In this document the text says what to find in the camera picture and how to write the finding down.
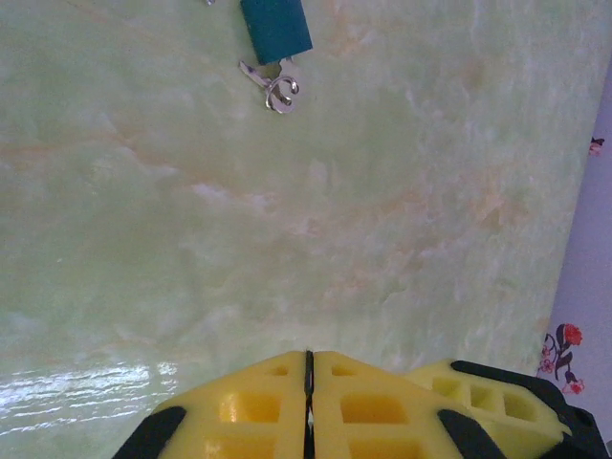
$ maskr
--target green marble floor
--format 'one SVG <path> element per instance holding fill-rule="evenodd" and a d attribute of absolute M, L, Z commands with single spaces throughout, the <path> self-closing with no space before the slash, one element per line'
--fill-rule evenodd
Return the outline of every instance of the green marble floor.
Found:
<path fill-rule="evenodd" d="M 607 0 L 304 0 L 266 111 L 236 0 L 0 3 L 0 450 L 108 458 L 288 350 L 534 374 Z"/>

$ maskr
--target metal clip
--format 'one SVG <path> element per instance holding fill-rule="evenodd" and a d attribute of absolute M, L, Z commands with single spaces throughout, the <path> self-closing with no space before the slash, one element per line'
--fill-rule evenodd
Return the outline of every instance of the metal clip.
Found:
<path fill-rule="evenodd" d="M 239 67 L 244 74 L 253 80 L 266 92 L 266 106 L 276 113 L 290 113 L 295 109 L 295 96 L 299 93 L 299 85 L 294 77 L 285 73 L 287 70 L 295 70 L 295 65 L 290 57 L 281 59 L 279 75 L 276 78 L 261 76 L 257 69 L 240 61 Z"/>

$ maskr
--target red flower print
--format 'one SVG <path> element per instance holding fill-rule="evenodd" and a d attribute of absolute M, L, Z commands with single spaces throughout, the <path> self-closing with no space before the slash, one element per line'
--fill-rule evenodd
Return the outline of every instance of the red flower print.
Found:
<path fill-rule="evenodd" d="M 580 346 L 580 343 L 582 342 L 582 332 L 576 325 L 566 323 L 563 335 L 565 336 L 565 340 L 570 344 Z"/>
<path fill-rule="evenodd" d="M 561 392 L 564 394 L 574 394 L 578 395 L 580 392 L 584 390 L 584 382 L 582 380 L 577 380 L 576 382 L 570 382 L 569 384 L 565 384 L 561 389 Z"/>
<path fill-rule="evenodd" d="M 555 366 L 550 360 L 544 359 L 539 365 L 539 369 L 542 370 L 544 373 L 552 373 L 555 369 Z"/>

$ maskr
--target yellow plastic part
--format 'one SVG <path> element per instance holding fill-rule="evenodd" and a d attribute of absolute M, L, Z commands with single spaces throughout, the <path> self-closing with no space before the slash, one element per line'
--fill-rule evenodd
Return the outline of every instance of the yellow plastic part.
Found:
<path fill-rule="evenodd" d="M 466 407 L 508 459 L 533 459 L 571 435 L 555 411 L 529 390 L 455 371 L 452 361 L 417 368 L 404 377 Z"/>
<path fill-rule="evenodd" d="M 303 352 L 290 352 L 160 404 L 186 416 L 161 459 L 303 459 Z"/>
<path fill-rule="evenodd" d="M 400 376 L 336 352 L 315 354 L 317 458 L 461 458 L 437 418 L 443 408 L 470 416 L 464 406 Z"/>

